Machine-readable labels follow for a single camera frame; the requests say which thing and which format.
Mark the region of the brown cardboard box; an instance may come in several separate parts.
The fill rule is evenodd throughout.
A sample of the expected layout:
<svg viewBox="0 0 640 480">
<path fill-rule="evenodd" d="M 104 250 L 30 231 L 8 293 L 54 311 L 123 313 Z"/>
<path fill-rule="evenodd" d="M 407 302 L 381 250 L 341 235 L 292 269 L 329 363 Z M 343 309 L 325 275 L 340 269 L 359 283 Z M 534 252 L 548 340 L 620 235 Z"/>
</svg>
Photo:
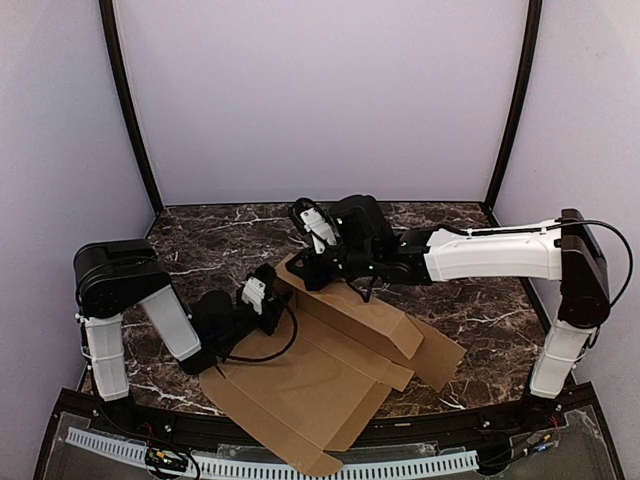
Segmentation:
<svg viewBox="0 0 640 480">
<path fill-rule="evenodd" d="M 275 270 L 275 289 L 292 294 L 292 310 L 282 315 L 272 336 L 253 332 L 237 351 L 258 357 L 274 352 L 287 343 L 294 324 L 299 326 L 298 336 L 275 360 L 261 364 L 227 361 L 200 375 L 204 395 L 227 416 L 231 403 L 224 399 L 219 381 L 230 383 L 234 391 L 253 400 L 276 393 L 286 403 L 299 405 L 317 395 L 336 393 L 362 399 L 375 382 L 389 387 L 385 401 L 392 391 L 404 391 L 413 377 L 436 391 L 452 379 L 465 350 L 437 329 L 378 298 L 364 302 L 343 282 L 309 292 L 283 263 Z M 272 453 L 313 477 L 328 476 L 343 467 L 335 456 L 338 452 L 295 462 Z"/>
</svg>

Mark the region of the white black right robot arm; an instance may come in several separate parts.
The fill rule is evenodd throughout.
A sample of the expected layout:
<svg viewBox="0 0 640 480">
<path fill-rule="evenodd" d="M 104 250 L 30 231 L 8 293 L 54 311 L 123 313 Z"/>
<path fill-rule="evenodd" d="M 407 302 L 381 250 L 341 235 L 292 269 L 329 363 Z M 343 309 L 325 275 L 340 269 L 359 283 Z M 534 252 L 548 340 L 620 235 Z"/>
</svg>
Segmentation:
<svg viewBox="0 0 640 480">
<path fill-rule="evenodd" d="M 611 292 L 607 260 L 592 230 L 620 232 L 577 209 L 528 225 L 462 229 L 438 224 L 402 233 L 393 230 L 371 195 L 351 195 L 329 209 L 302 197 L 288 215 L 311 244 L 286 268 L 309 291 L 361 278 L 406 286 L 468 278 L 558 283 L 560 305 L 529 375 L 528 392 L 541 399 L 560 394 L 621 298 Z"/>
</svg>

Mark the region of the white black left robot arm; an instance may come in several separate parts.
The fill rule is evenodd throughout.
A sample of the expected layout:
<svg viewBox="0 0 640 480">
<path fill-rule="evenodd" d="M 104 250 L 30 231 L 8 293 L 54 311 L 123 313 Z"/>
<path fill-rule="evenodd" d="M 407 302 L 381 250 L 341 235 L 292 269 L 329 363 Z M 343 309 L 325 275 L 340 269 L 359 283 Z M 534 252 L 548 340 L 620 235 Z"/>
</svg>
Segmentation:
<svg viewBox="0 0 640 480">
<path fill-rule="evenodd" d="M 290 308 L 290 295 L 275 290 L 275 269 L 263 264 L 249 273 L 234 294 L 210 290 L 188 304 L 146 239 L 89 243 L 73 258 L 77 322 L 82 353 L 91 367 L 94 391 L 104 402 L 130 393 L 127 372 L 128 315 L 137 313 L 155 330 L 166 351 L 190 376 L 225 361 L 259 364 L 277 359 L 286 343 L 271 354 L 238 354 L 251 333 L 271 336 Z"/>
</svg>

